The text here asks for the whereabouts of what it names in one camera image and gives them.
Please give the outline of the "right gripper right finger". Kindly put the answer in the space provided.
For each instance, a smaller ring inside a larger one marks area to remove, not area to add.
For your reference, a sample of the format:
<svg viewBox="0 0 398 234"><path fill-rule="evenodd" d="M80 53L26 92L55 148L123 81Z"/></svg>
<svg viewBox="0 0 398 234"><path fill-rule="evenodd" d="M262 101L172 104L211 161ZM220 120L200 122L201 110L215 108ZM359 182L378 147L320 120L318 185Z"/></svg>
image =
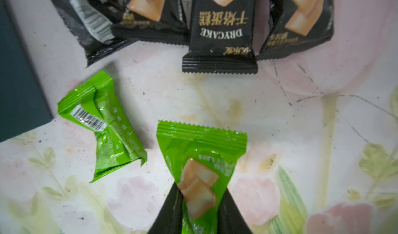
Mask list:
<svg viewBox="0 0 398 234"><path fill-rule="evenodd" d="M218 211L218 234L252 234L227 189Z"/></svg>

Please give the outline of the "black cookie packet one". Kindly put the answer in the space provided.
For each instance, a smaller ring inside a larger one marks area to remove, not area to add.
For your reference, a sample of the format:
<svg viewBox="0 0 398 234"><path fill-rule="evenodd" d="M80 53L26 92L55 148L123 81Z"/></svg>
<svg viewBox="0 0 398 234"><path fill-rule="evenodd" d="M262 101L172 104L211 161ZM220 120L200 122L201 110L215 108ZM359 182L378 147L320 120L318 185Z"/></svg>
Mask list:
<svg viewBox="0 0 398 234"><path fill-rule="evenodd" d="M116 37L166 44L189 44L182 0L123 0L122 20L112 26Z"/></svg>

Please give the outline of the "black cookie packet two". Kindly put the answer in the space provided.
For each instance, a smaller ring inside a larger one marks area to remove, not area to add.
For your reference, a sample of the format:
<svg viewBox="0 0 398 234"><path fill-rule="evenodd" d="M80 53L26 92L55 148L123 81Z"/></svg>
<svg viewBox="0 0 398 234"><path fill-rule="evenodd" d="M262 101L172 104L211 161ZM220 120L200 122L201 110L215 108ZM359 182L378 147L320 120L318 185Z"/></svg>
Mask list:
<svg viewBox="0 0 398 234"><path fill-rule="evenodd" d="M51 1L64 25L83 47L87 66L135 42L112 33L113 24L122 20L122 6L117 0Z"/></svg>

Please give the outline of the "black cookie packet four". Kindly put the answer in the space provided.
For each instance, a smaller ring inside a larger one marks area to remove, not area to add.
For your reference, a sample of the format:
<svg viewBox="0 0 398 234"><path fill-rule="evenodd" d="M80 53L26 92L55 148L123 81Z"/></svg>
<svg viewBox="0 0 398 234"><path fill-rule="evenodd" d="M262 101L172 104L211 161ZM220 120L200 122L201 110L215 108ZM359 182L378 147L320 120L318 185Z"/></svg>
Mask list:
<svg viewBox="0 0 398 234"><path fill-rule="evenodd" d="M269 0L269 5L269 34L257 60L285 58L333 37L334 0Z"/></svg>

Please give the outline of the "bright green packet one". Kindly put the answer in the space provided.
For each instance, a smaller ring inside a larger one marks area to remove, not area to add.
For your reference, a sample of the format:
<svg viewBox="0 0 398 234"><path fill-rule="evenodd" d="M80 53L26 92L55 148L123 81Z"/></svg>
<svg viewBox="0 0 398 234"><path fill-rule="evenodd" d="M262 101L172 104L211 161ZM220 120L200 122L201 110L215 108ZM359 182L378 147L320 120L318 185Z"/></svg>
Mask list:
<svg viewBox="0 0 398 234"><path fill-rule="evenodd" d="M222 198L247 150L247 134L159 121L156 137L182 194L181 233L215 234Z"/></svg>

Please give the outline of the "teal bottom drawer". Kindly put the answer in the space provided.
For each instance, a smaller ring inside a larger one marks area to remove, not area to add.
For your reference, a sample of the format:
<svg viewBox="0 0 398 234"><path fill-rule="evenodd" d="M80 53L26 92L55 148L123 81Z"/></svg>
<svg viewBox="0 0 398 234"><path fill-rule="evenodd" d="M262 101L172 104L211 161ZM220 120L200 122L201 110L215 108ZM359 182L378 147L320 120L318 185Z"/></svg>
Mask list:
<svg viewBox="0 0 398 234"><path fill-rule="evenodd" d="M1 0L1 142L52 120L37 75Z"/></svg>

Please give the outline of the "black cookie packet three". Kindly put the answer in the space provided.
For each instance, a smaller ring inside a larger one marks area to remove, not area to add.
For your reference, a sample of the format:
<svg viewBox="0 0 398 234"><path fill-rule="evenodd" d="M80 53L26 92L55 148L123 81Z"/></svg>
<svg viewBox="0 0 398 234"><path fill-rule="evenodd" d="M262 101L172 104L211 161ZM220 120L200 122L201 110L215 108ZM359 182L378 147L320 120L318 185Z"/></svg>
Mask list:
<svg viewBox="0 0 398 234"><path fill-rule="evenodd" d="M192 0L189 52L182 71L256 74L256 0Z"/></svg>

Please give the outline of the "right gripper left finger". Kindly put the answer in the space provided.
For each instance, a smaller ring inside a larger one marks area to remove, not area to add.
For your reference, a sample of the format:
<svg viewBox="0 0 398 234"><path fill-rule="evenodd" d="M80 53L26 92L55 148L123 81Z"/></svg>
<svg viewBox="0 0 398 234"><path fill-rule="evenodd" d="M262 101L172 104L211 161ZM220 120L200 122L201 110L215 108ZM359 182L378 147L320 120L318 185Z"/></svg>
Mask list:
<svg viewBox="0 0 398 234"><path fill-rule="evenodd" d="M174 183L148 234L181 234L183 195Z"/></svg>

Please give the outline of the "bright green packet four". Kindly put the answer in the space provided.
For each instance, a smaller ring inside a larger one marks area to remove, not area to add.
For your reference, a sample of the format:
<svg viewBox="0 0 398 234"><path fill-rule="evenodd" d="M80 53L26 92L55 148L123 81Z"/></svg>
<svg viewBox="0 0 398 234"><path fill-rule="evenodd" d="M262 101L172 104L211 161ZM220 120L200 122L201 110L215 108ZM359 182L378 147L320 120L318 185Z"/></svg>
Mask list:
<svg viewBox="0 0 398 234"><path fill-rule="evenodd" d="M143 165L148 160L116 94L114 80L105 71L71 90L58 103L58 113L94 132L94 182L131 162L140 160Z"/></svg>

